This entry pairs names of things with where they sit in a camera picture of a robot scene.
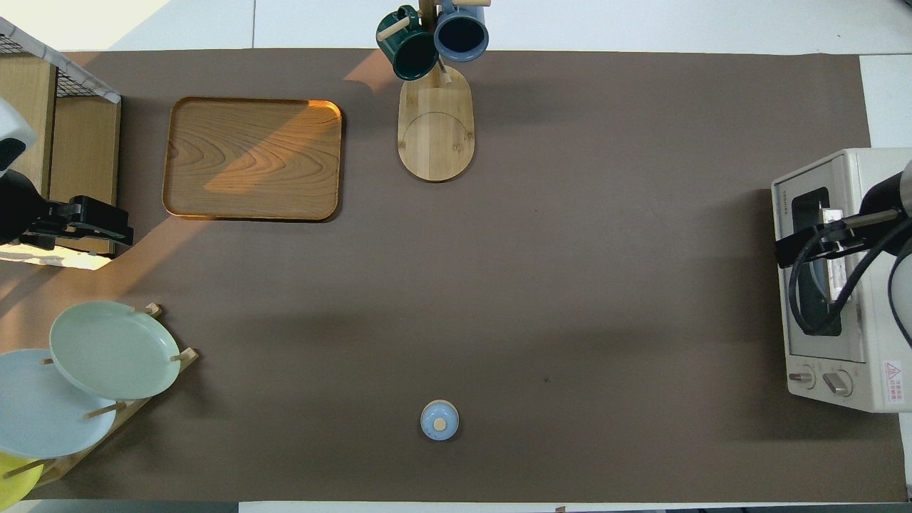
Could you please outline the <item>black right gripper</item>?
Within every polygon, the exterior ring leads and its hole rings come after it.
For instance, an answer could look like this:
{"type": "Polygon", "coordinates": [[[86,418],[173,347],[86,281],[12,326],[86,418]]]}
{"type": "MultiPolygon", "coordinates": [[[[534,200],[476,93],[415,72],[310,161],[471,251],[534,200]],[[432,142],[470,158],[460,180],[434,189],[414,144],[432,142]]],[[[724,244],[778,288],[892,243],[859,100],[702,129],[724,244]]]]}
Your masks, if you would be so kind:
{"type": "Polygon", "coordinates": [[[845,221],[815,224],[777,240],[775,259],[779,269],[815,259],[837,259],[866,251],[866,240],[845,221]]]}

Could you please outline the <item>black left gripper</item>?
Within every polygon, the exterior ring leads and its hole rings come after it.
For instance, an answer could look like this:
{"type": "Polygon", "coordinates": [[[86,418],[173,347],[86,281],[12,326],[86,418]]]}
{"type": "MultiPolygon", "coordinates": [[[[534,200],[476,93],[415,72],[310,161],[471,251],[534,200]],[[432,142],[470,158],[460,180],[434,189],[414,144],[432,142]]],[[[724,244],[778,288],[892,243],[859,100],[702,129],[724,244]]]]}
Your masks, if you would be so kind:
{"type": "Polygon", "coordinates": [[[85,230],[122,230],[121,246],[133,247],[135,232],[127,211],[90,196],[74,196],[69,204],[73,208],[69,225],[85,230]]]}

